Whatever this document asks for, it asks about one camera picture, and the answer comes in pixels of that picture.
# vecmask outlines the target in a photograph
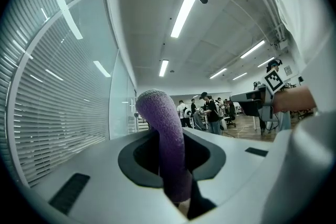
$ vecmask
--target purple plush toy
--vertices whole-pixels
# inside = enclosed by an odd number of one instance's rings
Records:
[[[174,203],[187,201],[192,175],[185,166],[182,126],[173,100],[165,92],[153,89],[139,96],[136,107],[160,134],[159,165],[164,192]]]

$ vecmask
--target black slot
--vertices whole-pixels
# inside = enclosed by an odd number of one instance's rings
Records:
[[[261,157],[266,157],[266,155],[268,153],[268,151],[259,150],[259,149],[254,148],[254,147],[249,147],[245,151],[248,152],[248,153],[251,153],[251,154],[261,156]]]
[[[55,194],[49,204],[67,215],[89,179],[90,177],[87,175],[74,174]]]

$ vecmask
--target person in black shirt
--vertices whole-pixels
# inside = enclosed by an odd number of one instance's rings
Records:
[[[205,101],[204,113],[208,114],[209,132],[221,135],[222,132],[220,128],[218,111],[215,105],[215,101],[206,92],[203,92],[199,99],[203,99]]]
[[[196,112],[196,105],[195,105],[195,99],[191,100],[191,115],[194,115]]]

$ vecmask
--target wooden floor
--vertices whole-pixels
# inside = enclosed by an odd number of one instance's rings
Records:
[[[291,128],[295,128],[298,122],[297,117],[291,119]],[[270,133],[266,130],[264,135],[261,136],[259,119],[256,119],[257,130],[254,130],[253,117],[251,116],[238,115],[234,123],[236,123],[236,127],[232,125],[228,126],[227,131],[223,131],[224,136],[269,142],[272,142],[276,137],[275,130],[272,130]]]

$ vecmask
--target white t-shirt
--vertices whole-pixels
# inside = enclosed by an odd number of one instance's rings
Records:
[[[180,119],[183,119],[183,118],[184,118],[184,112],[183,112],[183,110],[184,110],[186,107],[188,108],[188,106],[187,106],[185,103],[182,103],[182,104],[180,104],[180,105],[177,106],[177,111],[180,112]]]
[[[280,18],[307,64],[330,39],[333,10],[327,0],[276,0]]]

